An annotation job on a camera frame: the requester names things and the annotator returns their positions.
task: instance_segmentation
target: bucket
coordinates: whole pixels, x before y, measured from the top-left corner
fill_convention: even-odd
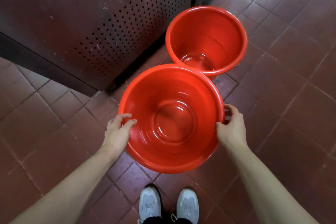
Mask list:
[[[224,120],[223,100],[203,74],[175,64],[146,70],[125,90],[119,113],[132,113],[126,150],[160,173],[182,173],[216,149],[215,123]]]
[[[213,80],[234,68],[243,58],[247,35],[239,20],[221,8],[189,8],[170,23],[166,33],[170,58]]]

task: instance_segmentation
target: forearm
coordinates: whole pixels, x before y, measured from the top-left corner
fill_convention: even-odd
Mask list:
[[[248,147],[229,152],[262,224],[317,223]]]
[[[90,194],[118,157],[100,149],[12,223],[75,223]]]

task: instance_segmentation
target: shoe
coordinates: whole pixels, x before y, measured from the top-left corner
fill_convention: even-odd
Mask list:
[[[181,191],[176,206],[176,218],[184,218],[197,224],[200,215],[196,193],[191,189]]]
[[[161,200],[156,188],[144,188],[140,194],[138,223],[144,222],[149,217],[161,217]]]

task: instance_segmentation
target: person's left hand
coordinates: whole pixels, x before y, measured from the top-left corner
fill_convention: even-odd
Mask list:
[[[122,120],[130,117],[132,117],[130,113],[118,114],[107,124],[105,139],[101,149],[106,149],[116,158],[119,158],[122,154],[127,145],[130,130],[137,123],[137,120],[129,120],[125,125],[121,126]]]

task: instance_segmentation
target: hand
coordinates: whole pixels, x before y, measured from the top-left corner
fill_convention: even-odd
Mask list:
[[[121,126],[122,120],[130,117],[132,115],[129,113],[118,114],[107,124],[105,139],[101,149],[106,149],[116,158],[119,158],[122,154],[127,145],[131,128],[137,123],[137,120],[129,120],[125,125]]]
[[[224,107],[231,111],[232,118],[227,125],[216,122],[219,142],[229,151],[237,150],[240,147],[248,147],[243,115],[232,105],[225,104]]]

